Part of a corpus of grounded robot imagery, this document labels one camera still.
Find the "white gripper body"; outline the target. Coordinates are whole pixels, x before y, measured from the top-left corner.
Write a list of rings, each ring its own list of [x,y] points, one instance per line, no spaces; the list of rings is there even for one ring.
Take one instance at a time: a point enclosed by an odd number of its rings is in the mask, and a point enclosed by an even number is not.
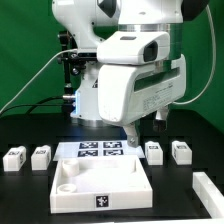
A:
[[[103,65],[98,76],[98,109],[105,123],[126,126],[181,98],[186,90],[186,61],[181,56],[167,71],[154,64]]]

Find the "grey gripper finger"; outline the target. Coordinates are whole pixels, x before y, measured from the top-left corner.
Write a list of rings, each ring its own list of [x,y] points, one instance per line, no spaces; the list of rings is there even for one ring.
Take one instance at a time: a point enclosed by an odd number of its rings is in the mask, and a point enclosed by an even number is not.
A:
[[[164,132],[167,129],[167,118],[169,108],[167,106],[158,109],[153,120],[153,130],[156,132]]]
[[[139,132],[138,126],[135,122],[128,124],[123,127],[126,136],[127,143],[130,147],[138,147],[139,146]]]

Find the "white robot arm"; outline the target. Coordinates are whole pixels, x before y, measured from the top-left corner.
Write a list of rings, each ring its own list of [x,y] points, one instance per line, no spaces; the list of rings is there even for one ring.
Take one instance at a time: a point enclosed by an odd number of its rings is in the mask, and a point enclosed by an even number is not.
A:
[[[139,145],[138,121],[154,113],[166,126],[169,105],[186,90],[182,27],[210,0],[52,0],[66,29],[66,72],[81,77],[70,116],[85,125],[124,129]]]

